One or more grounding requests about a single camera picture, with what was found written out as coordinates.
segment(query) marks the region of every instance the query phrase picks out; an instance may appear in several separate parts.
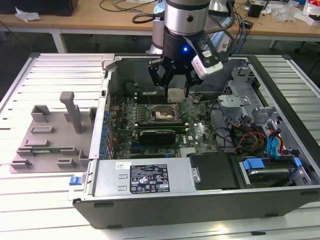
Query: small white component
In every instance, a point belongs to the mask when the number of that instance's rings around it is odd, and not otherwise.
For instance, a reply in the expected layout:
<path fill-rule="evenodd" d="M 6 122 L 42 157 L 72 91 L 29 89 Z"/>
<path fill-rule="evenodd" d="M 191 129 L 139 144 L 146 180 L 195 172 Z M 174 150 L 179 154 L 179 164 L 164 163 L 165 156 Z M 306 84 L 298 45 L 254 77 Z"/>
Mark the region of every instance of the small white component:
<path fill-rule="evenodd" d="M 210 50 L 207 50 L 207 51 L 203 51 L 202 52 L 202 55 L 205 57 L 205 58 L 209 58 L 212 56 L 212 53 Z"/>
<path fill-rule="evenodd" d="M 180 156 L 182 158 L 186 158 L 188 154 L 197 152 L 197 150 L 194 146 L 193 147 L 182 147 L 182 148 L 180 148 L 179 151 L 180 151 Z"/>

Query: warning label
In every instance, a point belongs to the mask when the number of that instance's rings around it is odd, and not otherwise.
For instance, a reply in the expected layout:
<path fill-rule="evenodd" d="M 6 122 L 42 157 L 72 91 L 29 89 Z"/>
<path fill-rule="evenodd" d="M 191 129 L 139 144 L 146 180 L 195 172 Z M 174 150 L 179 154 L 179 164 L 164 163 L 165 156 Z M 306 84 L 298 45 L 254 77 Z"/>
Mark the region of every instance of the warning label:
<path fill-rule="evenodd" d="M 170 192 L 167 164 L 130 166 L 130 192 L 132 194 Z"/>

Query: black cable on desk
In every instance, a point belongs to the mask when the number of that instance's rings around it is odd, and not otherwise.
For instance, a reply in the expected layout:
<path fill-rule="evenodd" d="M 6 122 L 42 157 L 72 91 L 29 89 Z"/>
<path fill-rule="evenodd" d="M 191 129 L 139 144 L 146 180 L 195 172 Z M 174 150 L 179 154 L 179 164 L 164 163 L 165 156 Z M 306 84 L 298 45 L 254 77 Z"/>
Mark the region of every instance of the black cable on desk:
<path fill-rule="evenodd" d="M 148 18 L 148 19 L 137 21 L 137 19 L 139 19 L 139 18 Z M 156 15 L 155 15 L 155 14 L 151 14 L 151 13 L 141 13 L 141 14 L 135 15 L 135 16 L 132 18 L 132 22 L 133 22 L 134 24 L 146 24 L 146 23 L 152 22 L 152 21 L 155 20 L 155 19 L 156 19 Z"/>
<path fill-rule="evenodd" d="M 107 9 L 105 7 L 102 6 L 102 4 L 105 2 L 106 0 L 102 0 L 99 4 L 99 7 L 105 11 L 108 11 L 108 12 L 125 12 L 125 11 L 128 11 L 128 10 L 132 10 L 132 9 L 136 9 L 138 7 L 141 7 L 141 6 L 144 6 L 144 5 L 147 5 L 147 4 L 151 4 L 151 3 L 155 3 L 157 2 L 158 0 L 154 0 L 154 1 L 151 1 L 151 2 L 145 2 L 143 4 L 140 4 L 138 6 L 133 6 L 133 7 L 129 7 L 129 8 L 126 8 L 126 9 L 123 9 L 123 10 L 112 10 L 112 9 Z"/>

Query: connector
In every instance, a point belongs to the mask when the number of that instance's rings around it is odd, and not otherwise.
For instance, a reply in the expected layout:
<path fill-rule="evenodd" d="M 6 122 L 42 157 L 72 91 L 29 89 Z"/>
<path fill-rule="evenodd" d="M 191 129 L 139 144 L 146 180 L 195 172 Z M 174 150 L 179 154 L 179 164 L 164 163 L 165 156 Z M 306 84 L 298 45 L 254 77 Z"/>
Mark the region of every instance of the connector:
<path fill-rule="evenodd" d="M 269 138 L 274 138 L 279 133 L 281 133 L 281 129 L 277 128 L 276 130 L 274 130 L 274 132 L 272 134 L 270 134 Z"/>
<path fill-rule="evenodd" d="M 272 123 L 270 122 L 267 124 L 267 126 L 268 126 L 268 129 L 274 129 L 274 126 L 272 126 Z"/>
<path fill-rule="evenodd" d="M 244 116 L 243 116 L 243 120 L 244 120 L 247 124 L 250 124 L 250 125 L 254 123 L 254 121 L 252 120 L 252 118 L 249 117 L 248 115 L 244 115 Z"/>

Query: gray plastic post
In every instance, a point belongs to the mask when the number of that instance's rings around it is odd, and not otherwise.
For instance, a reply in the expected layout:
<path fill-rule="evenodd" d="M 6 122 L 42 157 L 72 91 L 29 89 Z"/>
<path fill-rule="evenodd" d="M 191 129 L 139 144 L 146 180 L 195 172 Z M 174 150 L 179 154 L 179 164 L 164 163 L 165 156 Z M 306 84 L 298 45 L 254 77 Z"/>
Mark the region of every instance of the gray plastic post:
<path fill-rule="evenodd" d="M 74 104 L 75 94 L 73 91 L 63 91 L 60 95 L 60 102 L 63 103 L 68 111 L 74 130 L 77 134 L 82 133 L 81 114 L 79 108 Z"/>

